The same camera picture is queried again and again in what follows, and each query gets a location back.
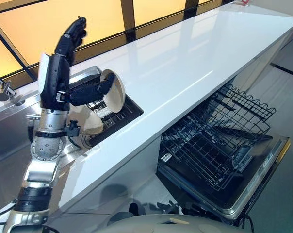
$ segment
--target white plate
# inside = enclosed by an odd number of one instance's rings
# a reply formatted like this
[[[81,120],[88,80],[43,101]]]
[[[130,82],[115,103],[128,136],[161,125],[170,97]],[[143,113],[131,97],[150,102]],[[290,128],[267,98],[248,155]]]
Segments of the white plate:
[[[67,118],[67,124],[70,120],[77,120],[80,128],[80,134],[95,135],[103,130],[103,123],[100,117],[97,116],[86,105],[73,106],[70,104],[70,112]]]
[[[105,69],[102,72],[100,81],[104,80],[109,73],[114,73],[115,78],[110,91],[104,95],[103,101],[112,112],[118,113],[125,103],[125,88],[120,77],[110,69]]]

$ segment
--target open dishwasher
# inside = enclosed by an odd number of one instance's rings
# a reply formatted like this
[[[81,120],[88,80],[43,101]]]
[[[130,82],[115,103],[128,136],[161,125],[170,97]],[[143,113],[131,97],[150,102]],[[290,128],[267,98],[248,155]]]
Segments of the open dishwasher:
[[[267,134],[275,112],[226,84],[162,134],[158,176],[183,210],[241,224],[290,146]]]

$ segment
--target dish rack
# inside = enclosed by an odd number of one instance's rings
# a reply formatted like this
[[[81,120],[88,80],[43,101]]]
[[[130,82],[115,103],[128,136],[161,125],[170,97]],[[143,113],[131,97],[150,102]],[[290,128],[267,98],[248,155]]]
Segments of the dish rack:
[[[250,162],[251,147],[269,139],[266,120],[275,112],[224,85],[162,134],[161,155],[174,156],[213,189],[224,189]]]
[[[87,104],[87,107],[94,111],[102,120],[103,130],[96,135],[81,137],[81,142],[85,148],[92,148],[125,125],[136,119],[143,113],[143,110],[136,105],[127,95],[121,111],[113,113],[109,110],[103,100],[98,100]]]

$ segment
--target white countertop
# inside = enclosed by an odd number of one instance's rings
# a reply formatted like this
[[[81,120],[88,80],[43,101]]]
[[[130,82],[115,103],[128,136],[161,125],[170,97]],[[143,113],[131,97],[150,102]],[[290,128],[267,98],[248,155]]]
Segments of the white countertop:
[[[144,113],[76,160],[59,206],[106,179],[292,27],[292,16],[227,4],[73,66],[71,74],[112,69]]]

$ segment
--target robotic arm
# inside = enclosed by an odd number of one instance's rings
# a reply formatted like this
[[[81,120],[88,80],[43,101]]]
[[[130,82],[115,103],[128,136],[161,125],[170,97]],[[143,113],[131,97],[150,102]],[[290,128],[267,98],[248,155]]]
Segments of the robotic arm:
[[[77,121],[66,126],[69,103],[83,105],[101,99],[110,90],[114,74],[99,84],[69,90],[69,68],[74,49],[86,36],[86,18],[79,17],[61,36],[55,54],[41,58],[39,94],[41,118],[31,144],[32,160],[22,182],[16,204],[3,228],[3,233],[40,233],[49,215],[49,201],[57,184],[59,155],[64,145],[61,137],[78,136]]]

